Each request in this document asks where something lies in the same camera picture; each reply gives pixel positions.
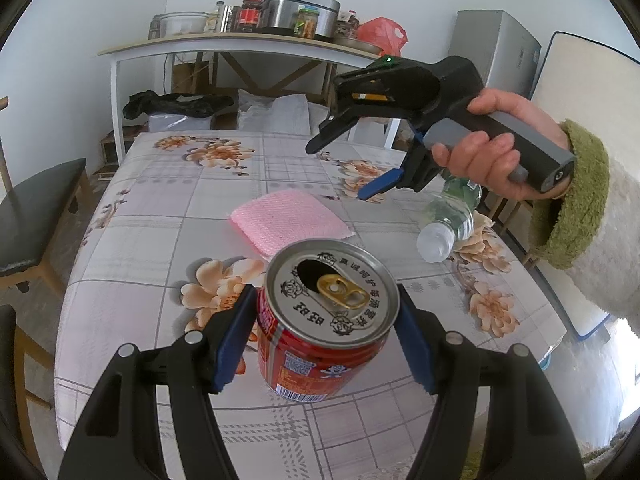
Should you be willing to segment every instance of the blue gripper pad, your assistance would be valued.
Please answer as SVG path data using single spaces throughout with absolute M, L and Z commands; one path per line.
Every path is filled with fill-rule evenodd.
M 233 381 L 236 368 L 254 326 L 258 294 L 252 285 L 245 285 L 233 308 L 211 316 L 203 332 L 215 352 L 215 370 L 211 380 L 214 393 Z
M 404 286 L 398 283 L 400 311 L 394 323 L 398 340 L 414 380 L 431 393 L 436 389 L 433 362 L 434 356 L 426 339 L 426 332 L 420 327 L 423 315 L 429 312 L 418 310 Z
M 385 174 L 380 175 L 378 178 L 362 186 L 358 190 L 358 198 L 360 200 L 369 200 L 369 198 L 376 196 L 378 193 L 389 191 L 400 182 L 403 175 L 404 170 L 402 168 L 393 168 L 387 171 Z

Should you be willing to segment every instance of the human hand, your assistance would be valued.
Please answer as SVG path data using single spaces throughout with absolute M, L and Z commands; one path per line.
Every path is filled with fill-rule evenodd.
M 562 128 L 528 99 L 502 90 L 485 88 L 473 99 L 467 110 L 476 115 L 506 112 L 535 128 L 561 148 L 569 149 L 569 139 Z M 540 200 L 563 195 L 571 181 L 564 179 L 542 194 L 529 184 L 516 184 L 508 179 L 520 163 L 520 152 L 513 149 L 513 134 L 504 133 L 489 139 L 486 132 L 468 134 L 449 152 L 444 144 L 434 144 L 433 160 L 447 168 L 453 176 L 468 178 L 486 186 L 499 196 L 512 200 Z

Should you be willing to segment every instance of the black plastic bag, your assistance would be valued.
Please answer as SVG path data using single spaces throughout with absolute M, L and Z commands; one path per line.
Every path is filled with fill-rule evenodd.
M 158 95 L 153 90 L 140 92 L 129 97 L 129 103 L 122 109 L 125 119 L 135 119 L 140 114 L 180 114 L 202 119 L 211 117 L 223 108 L 233 105 L 229 96 L 166 94 Z

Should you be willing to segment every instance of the red plastic bag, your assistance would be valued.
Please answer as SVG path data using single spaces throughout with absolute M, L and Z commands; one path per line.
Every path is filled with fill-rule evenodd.
M 404 28 L 393 20 L 382 17 L 363 23 L 356 34 L 360 41 L 380 47 L 380 56 L 400 56 L 400 49 L 409 41 Z

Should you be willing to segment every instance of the finger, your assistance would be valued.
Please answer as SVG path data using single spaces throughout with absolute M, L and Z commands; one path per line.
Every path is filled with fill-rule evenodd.
M 433 161 L 441 168 L 446 168 L 449 164 L 449 150 L 444 144 L 436 143 L 431 147 Z
M 469 179 L 484 186 L 495 161 L 513 149 L 513 134 L 501 134 L 486 143 L 466 169 Z
M 466 176 L 466 168 L 480 148 L 489 142 L 486 132 L 474 132 L 462 139 L 451 152 L 447 167 L 453 176 Z
M 521 95 L 495 88 L 485 88 L 478 97 L 468 104 L 466 109 L 476 115 L 490 114 L 500 110 L 524 121 L 530 106 L 530 101 Z
M 520 152 L 511 150 L 501 155 L 492 165 L 487 176 L 487 186 L 494 190 L 499 196 L 511 200 L 524 200 L 527 198 L 526 184 L 515 184 L 509 180 L 511 171 L 515 170 L 520 163 Z

